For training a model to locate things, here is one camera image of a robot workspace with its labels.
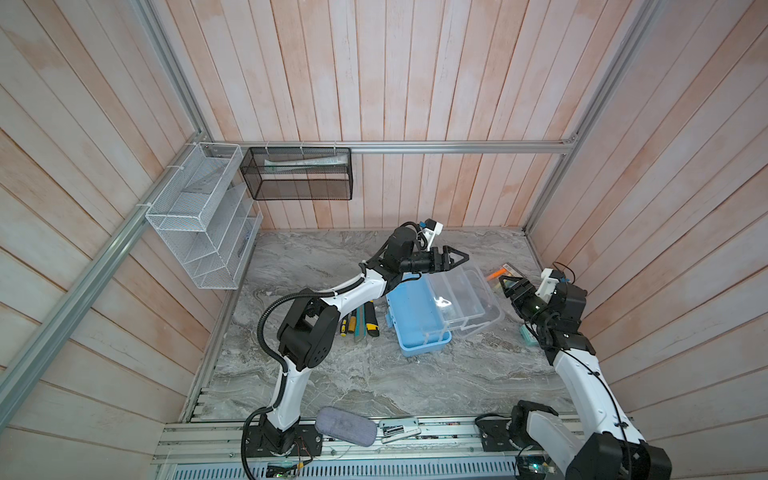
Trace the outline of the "blue plastic tool box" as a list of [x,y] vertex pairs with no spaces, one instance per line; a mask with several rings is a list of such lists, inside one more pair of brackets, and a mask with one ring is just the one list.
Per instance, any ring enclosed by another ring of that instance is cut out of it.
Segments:
[[406,357],[442,350],[452,340],[426,278],[403,281],[386,295],[387,324]]

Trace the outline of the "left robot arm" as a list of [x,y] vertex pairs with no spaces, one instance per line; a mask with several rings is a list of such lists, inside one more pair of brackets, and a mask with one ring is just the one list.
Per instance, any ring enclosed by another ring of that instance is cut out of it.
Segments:
[[257,341],[280,369],[270,403],[252,412],[241,430],[240,456],[247,476],[250,451],[284,456],[300,447],[297,428],[308,380],[330,353],[343,317],[403,282],[451,271],[469,260],[465,252],[433,245],[441,231],[433,219],[405,222],[360,263],[361,272],[352,279],[325,290],[305,288],[266,307],[257,324]]

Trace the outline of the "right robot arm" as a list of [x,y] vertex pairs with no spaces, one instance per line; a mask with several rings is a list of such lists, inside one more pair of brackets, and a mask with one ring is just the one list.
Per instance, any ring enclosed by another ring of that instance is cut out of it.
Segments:
[[567,479],[668,479],[667,453],[650,445],[620,407],[601,371],[595,349],[579,328],[587,291],[557,269],[546,269],[539,286],[502,275],[499,284],[523,326],[564,382],[581,420],[578,438],[559,413],[519,401],[506,424],[509,445],[545,452]]

